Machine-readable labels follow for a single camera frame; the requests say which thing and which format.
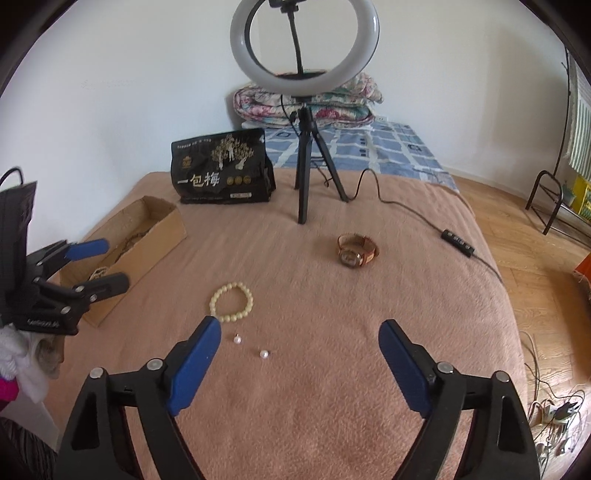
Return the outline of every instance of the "tripod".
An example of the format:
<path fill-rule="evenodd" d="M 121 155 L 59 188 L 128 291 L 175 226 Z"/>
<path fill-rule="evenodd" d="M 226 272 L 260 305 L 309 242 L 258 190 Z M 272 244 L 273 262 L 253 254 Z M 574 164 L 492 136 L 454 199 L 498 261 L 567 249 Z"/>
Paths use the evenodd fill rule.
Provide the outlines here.
<path fill-rule="evenodd" d="M 305 0 L 271 0 L 270 4 L 274 8 L 281 8 L 281 12 L 287 14 L 290 20 L 291 36 L 294 41 L 295 57 L 297 61 L 297 74 L 282 75 L 290 79 L 303 79 L 310 76 L 318 75 L 318 73 L 306 73 L 302 66 L 300 42 L 297 37 L 296 21 L 294 13 L 298 11 L 297 3 Z M 297 115 L 300 120 L 300 144 L 298 146 L 297 155 L 297 169 L 295 171 L 295 189 L 300 191 L 300 210 L 298 213 L 298 223 L 305 224 L 308 217 L 308 196 L 310 191 L 310 169 L 312 164 L 312 140 L 314 139 L 316 145 L 320 150 L 322 158 L 329 169 L 332 180 L 335 183 L 336 189 L 339 192 L 340 199 L 343 202 L 348 202 L 349 198 L 345 193 L 343 184 L 340 182 L 339 173 L 336 170 L 335 163 L 330 156 L 329 149 L 326 142 L 318 131 L 318 126 L 314 121 L 311 108 L 307 105 L 311 98 L 295 99 L 303 104 L 302 108 L 298 110 Z"/>
<path fill-rule="evenodd" d="M 332 157 L 330 156 L 328 146 L 318 131 L 318 126 L 314 121 L 311 108 L 304 104 L 304 106 L 298 111 L 298 118 L 300 119 L 300 145 L 297 155 L 297 169 L 295 171 L 295 189 L 300 191 L 300 211 L 297 222 L 300 225 L 303 225 L 308 216 L 313 139 L 315 140 L 316 145 L 318 145 L 320 154 L 329 169 L 330 176 L 339 192 L 340 199 L 343 202 L 348 202 L 349 198 L 345 193 L 343 184 L 340 182 L 339 173 L 337 172 Z"/>

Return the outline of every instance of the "black snack bag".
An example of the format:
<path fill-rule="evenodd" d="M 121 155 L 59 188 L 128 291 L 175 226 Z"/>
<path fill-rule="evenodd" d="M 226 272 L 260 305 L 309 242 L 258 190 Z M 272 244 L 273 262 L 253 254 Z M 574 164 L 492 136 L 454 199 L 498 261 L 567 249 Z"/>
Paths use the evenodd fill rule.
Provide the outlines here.
<path fill-rule="evenodd" d="M 170 175 L 183 203 L 268 202 L 275 190 L 262 128 L 181 140 L 172 149 Z"/>

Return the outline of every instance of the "folded quilt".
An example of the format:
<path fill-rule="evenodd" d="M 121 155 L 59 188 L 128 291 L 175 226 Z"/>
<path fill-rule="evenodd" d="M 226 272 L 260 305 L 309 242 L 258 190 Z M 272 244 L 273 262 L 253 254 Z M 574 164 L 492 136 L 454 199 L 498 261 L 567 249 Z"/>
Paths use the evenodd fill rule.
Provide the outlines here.
<path fill-rule="evenodd" d="M 320 128 L 359 128 L 375 119 L 370 104 L 383 101 L 373 78 L 362 72 L 332 92 L 314 96 L 308 105 Z M 288 115 L 301 107 L 301 103 L 291 96 L 269 92 L 253 83 L 234 95 L 236 113 L 262 127 L 283 128 L 289 125 L 281 102 Z"/>

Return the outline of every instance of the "electrical cord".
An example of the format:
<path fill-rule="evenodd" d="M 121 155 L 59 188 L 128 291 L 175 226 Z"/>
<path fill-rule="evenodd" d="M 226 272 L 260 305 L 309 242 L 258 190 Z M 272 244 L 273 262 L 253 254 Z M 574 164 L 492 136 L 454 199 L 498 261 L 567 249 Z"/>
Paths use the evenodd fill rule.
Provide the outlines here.
<path fill-rule="evenodd" d="M 531 353 L 531 356 L 534 358 L 534 368 L 535 368 L 535 379 L 534 379 L 534 384 L 535 384 L 535 391 L 534 391 L 534 401 L 532 402 L 532 405 L 534 405 L 535 403 L 538 403 L 538 396 L 540 395 L 540 382 L 538 381 L 538 378 L 540 377 L 540 364 L 539 364 L 539 360 L 538 360 L 538 350 L 535 346 L 535 342 L 533 337 L 526 332 L 525 330 L 520 330 L 519 331 L 520 334 L 525 334 L 527 336 L 527 338 L 530 340 L 530 344 L 531 344 L 531 350 L 527 347 L 527 345 L 524 345 L 525 348 L 527 348 L 529 350 L 529 352 Z"/>
<path fill-rule="evenodd" d="M 585 394 L 585 391 L 584 391 L 584 390 L 577 390 L 575 393 L 573 393 L 572 395 L 569 395 L 569 396 L 567 396 L 567 397 L 560 396 L 560 395 L 556 395 L 556 394 L 554 393 L 554 390 L 552 390 L 552 386 L 551 386 L 551 385 L 550 385 L 548 382 L 546 382 L 546 381 L 542 380 L 542 379 L 541 379 L 541 378 L 539 378 L 539 377 L 536 377 L 536 375 L 535 375 L 534 371 L 532 370 L 532 368 L 531 368 L 531 367 L 530 367 L 528 364 L 524 364 L 524 365 L 525 365 L 525 366 L 526 366 L 526 367 L 527 367 L 527 368 L 530 370 L 530 372 L 531 372 L 531 374 L 534 376 L 534 378 L 537 378 L 538 382 L 540 382 L 540 383 L 543 383 L 544 385 L 546 385 L 546 386 L 547 386 L 547 387 L 550 389 L 550 393 L 552 394 L 552 396 L 553 396 L 554 398 L 556 398 L 556 399 L 558 399 L 558 400 L 567 400 L 567 401 L 569 401 L 569 400 L 571 400 L 573 397 L 577 397 L 577 398 L 580 398 L 580 399 L 581 399 L 581 403 L 580 403 L 580 405 L 579 405 L 579 406 L 577 406 L 577 408 L 580 408 L 580 407 L 583 405 L 583 402 L 585 401 L 585 396 L 586 396 L 586 394 Z"/>
<path fill-rule="evenodd" d="M 290 116 L 287 114 L 287 110 L 285 110 L 285 104 L 283 102 L 283 95 L 280 96 L 280 102 L 281 102 L 281 109 L 283 110 L 283 114 L 285 115 L 285 117 L 289 121 L 289 123 L 290 123 L 292 129 L 294 130 L 295 134 L 299 137 L 300 136 L 300 133 L 297 131 L 296 126 L 294 125 L 294 122 L 291 120 Z M 329 181 L 331 181 L 332 178 L 331 179 L 328 179 L 326 177 L 326 175 L 324 175 L 324 172 L 320 169 L 320 167 L 314 161 L 312 163 L 314 164 L 314 166 L 316 167 L 316 169 L 322 174 L 322 176 L 324 177 L 324 185 L 326 187 L 328 187 L 329 186 Z M 353 197 L 349 197 L 347 195 L 347 198 L 349 199 L 350 202 L 354 201 L 357 198 L 357 196 L 359 195 L 359 189 L 361 188 L 361 181 L 363 180 L 363 175 L 365 175 L 365 172 L 367 172 L 367 171 L 370 171 L 372 173 L 372 175 L 374 176 L 375 184 L 376 184 L 376 186 L 378 188 L 378 199 L 379 199 L 380 202 L 385 203 L 387 205 L 398 205 L 399 207 L 402 207 L 405 210 L 407 210 L 407 211 L 415 214 L 417 217 L 419 217 L 421 220 L 423 220 L 423 222 L 425 222 L 428 226 L 430 226 L 431 228 L 433 228 L 440 235 L 444 232 L 444 230 L 441 230 L 437 225 L 435 225 L 433 222 L 431 222 L 429 219 L 427 219 L 427 217 L 425 217 L 421 213 L 418 213 L 416 210 L 410 208 L 409 206 L 403 204 L 402 202 L 397 202 L 396 200 L 384 200 L 382 198 L 382 193 L 381 193 L 380 188 L 379 188 L 378 175 L 371 168 L 366 168 L 363 172 L 361 172 L 361 175 L 359 176 L 359 182 L 357 183 L 357 190 L 355 192 L 355 195 Z M 488 263 L 486 260 L 484 260 L 482 257 L 479 257 L 476 254 L 472 254 L 472 257 L 474 259 L 478 260 L 480 263 L 482 263 L 491 272 L 493 272 L 494 275 L 499 280 L 499 282 L 501 282 L 501 285 L 505 285 L 505 282 L 503 282 L 503 279 L 502 279 L 500 273 L 497 272 L 497 270 L 490 263 Z"/>
<path fill-rule="evenodd" d="M 417 217 L 419 217 L 423 222 L 425 222 L 428 226 L 433 228 L 440 235 L 443 233 L 444 230 L 441 230 L 431 220 L 427 219 L 423 214 L 419 213 L 418 211 L 410 208 L 408 205 L 405 205 L 402 202 L 398 202 L 396 200 L 384 200 L 382 198 L 382 193 L 380 192 L 380 189 L 379 189 L 378 175 L 371 168 L 366 168 L 363 172 L 361 172 L 361 176 L 359 177 L 359 182 L 357 183 L 357 190 L 355 192 L 355 195 L 353 197 L 348 196 L 350 202 L 355 200 L 357 198 L 357 196 L 359 195 L 359 189 L 361 188 L 361 181 L 363 180 L 363 175 L 365 175 L 365 172 L 367 172 L 367 171 L 370 171 L 372 173 L 372 175 L 374 176 L 375 184 L 376 184 L 376 187 L 378 188 L 378 199 L 380 202 L 385 203 L 387 205 L 397 205 L 397 206 L 411 212 L 412 214 L 416 215 Z M 499 274 L 499 272 L 497 272 L 497 270 L 492 265 L 490 265 L 490 263 L 488 263 L 486 260 L 484 260 L 483 258 L 479 257 L 476 254 L 473 254 L 472 257 L 475 258 L 476 260 L 480 261 L 486 268 L 488 268 L 491 272 L 493 272 L 494 275 L 498 278 L 498 280 L 501 282 L 502 285 L 505 284 L 503 282 L 503 279 L 502 279 L 501 275 Z"/>
<path fill-rule="evenodd" d="M 587 423 L 587 415 L 585 415 L 585 421 L 583 422 L 583 416 L 581 415 L 580 410 L 577 410 L 577 415 L 579 416 L 579 430 L 576 442 L 574 442 L 570 447 L 570 453 L 573 453 L 577 445 L 579 444 L 581 438 L 583 437 L 583 429 L 585 424 Z"/>
<path fill-rule="evenodd" d="M 539 432 L 539 434 L 537 435 L 537 437 L 534 439 L 534 443 L 535 443 L 535 441 L 536 441 L 538 438 L 540 438 L 540 437 L 542 436 L 542 434 L 543 434 L 543 433 L 546 431 L 546 429 L 547 429 L 548 427 L 550 427 L 550 425 L 552 425 L 552 424 L 551 424 L 551 423 L 547 423 L 547 424 L 546 424 L 546 426 L 545 426 L 545 427 L 544 427 L 544 428 L 543 428 L 543 429 L 542 429 L 542 430 Z"/>
<path fill-rule="evenodd" d="M 2 185 L 4 183 L 4 181 L 13 173 L 18 173 L 18 175 L 21 178 L 21 185 L 23 185 L 25 183 L 25 177 L 22 174 L 22 170 L 19 167 L 13 167 L 13 168 L 10 168 L 4 175 L 2 175 L 2 178 L 0 178 L 0 185 Z"/>

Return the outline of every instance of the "brown watch strap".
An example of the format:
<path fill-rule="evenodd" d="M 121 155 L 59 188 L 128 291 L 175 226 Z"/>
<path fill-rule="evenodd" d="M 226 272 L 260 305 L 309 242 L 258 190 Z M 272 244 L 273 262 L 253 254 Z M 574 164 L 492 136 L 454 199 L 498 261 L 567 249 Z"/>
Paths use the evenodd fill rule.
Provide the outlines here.
<path fill-rule="evenodd" d="M 370 237 L 358 233 L 345 233 L 337 241 L 339 251 L 349 248 L 361 255 L 360 267 L 371 262 L 379 255 L 379 248 L 376 242 Z"/>

